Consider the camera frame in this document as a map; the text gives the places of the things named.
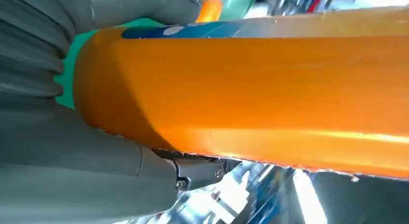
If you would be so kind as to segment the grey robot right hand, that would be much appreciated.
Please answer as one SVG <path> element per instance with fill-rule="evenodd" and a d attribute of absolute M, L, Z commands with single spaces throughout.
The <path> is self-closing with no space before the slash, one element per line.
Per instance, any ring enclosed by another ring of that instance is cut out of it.
<path fill-rule="evenodd" d="M 198 0 L 0 0 L 0 221 L 112 223 L 170 209 L 177 166 L 58 104 L 77 34 L 150 17 L 186 23 Z"/>

